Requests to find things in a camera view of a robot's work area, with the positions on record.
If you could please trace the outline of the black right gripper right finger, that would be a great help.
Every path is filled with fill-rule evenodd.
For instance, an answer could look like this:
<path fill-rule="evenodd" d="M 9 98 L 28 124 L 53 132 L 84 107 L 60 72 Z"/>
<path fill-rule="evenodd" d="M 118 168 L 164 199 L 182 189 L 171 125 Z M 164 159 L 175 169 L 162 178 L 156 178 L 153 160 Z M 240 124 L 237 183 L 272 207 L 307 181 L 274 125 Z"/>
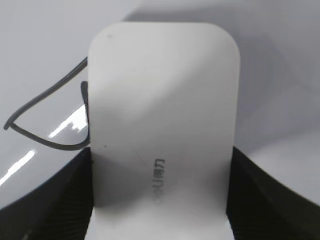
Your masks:
<path fill-rule="evenodd" d="M 320 207 L 287 188 L 236 147 L 226 214 L 236 240 L 318 240 Z"/>

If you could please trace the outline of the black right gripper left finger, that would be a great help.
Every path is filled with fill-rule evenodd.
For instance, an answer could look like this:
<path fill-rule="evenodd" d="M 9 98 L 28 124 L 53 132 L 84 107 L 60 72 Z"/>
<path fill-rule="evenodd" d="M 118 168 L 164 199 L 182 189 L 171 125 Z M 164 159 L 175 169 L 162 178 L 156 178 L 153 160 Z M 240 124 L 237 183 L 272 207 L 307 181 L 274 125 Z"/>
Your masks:
<path fill-rule="evenodd" d="M 86 147 L 49 180 L 0 210 L 2 240 L 83 240 L 94 207 Z"/>

